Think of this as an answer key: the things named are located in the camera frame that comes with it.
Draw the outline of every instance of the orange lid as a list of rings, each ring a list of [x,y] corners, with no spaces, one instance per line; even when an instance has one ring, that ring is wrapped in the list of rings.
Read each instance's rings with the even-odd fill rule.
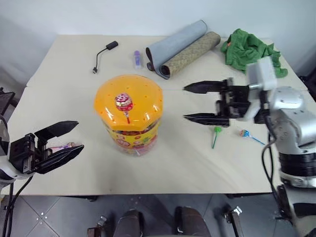
[[[112,130],[143,131],[162,116],[162,89],[143,76],[118,76],[98,89],[94,109]]]

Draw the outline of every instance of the gray mat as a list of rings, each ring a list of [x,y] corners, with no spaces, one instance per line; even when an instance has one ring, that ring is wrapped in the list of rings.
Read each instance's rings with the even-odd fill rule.
[[[161,72],[160,67],[174,55],[181,52],[197,39],[201,38],[207,31],[207,25],[199,20],[180,32],[171,35],[159,42],[146,48],[146,54],[150,63],[147,67],[150,71],[155,71],[159,76],[166,78]]]

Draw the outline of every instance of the rolled mat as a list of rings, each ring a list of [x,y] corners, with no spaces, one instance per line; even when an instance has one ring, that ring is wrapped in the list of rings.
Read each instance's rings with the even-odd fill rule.
[[[221,37],[215,32],[205,34],[161,65],[160,72],[163,78],[169,79],[187,65],[200,58],[203,54],[213,49],[220,41]]]
[[[180,32],[150,45],[146,48],[146,54],[150,61],[150,63],[147,64],[147,68],[165,78],[160,72],[161,65],[191,43],[201,38],[206,31],[207,25],[204,21],[199,20],[187,26]]]

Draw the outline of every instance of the beige rolled mat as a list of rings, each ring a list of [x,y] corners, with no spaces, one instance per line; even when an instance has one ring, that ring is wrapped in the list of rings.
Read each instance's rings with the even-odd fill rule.
[[[183,49],[172,57],[169,61],[162,64],[160,72],[165,79],[169,79],[177,72],[185,68],[194,60],[213,49],[221,41],[221,37],[215,32],[209,32]]]

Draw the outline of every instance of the white table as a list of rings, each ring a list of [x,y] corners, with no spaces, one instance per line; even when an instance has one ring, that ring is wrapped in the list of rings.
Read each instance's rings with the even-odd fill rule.
[[[10,139],[14,141],[58,121],[77,120],[79,125],[72,132],[52,139],[49,145],[76,142],[84,144],[85,148],[68,164],[45,175],[36,174],[22,194],[270,192],[261,166],[262,146],[238,136],[241,129],[247,129],[266,141],[264,125],[231,120],[231,126],[223,129],[213,150],[211,128],[182,118],[185,114],[214,112],[218,99],[217,94],[182,91],[183,86],[227,77],[234,77],[236,84],[247,84],[244,74],[224,65],[224,55],[219,47],[170,80],[164,80],[146,68],[133,69],[133,51],[143,50],[159,39],[161,37],[108,36],[59,36],[56,39],[9,121]],[[95,53],[113,40],[120,45],[103,55],[99,74],[93,75]],[[279,84],[301,90],[307,98],[308,108],[316,113],[316,105],[306,87],[283,58],[281,62],[289,75],[278,79]],[[116,150],[93,109],[97,88],[121,74],[147,76],[163,89],[164,114],[158,142],[142,157],[130,157]],[[278,168],[277,153],[274,151],[274,154]],[[277,185],[280,181],[277,175],[275,177]],[[16,181],[15,191],[24,182]]]

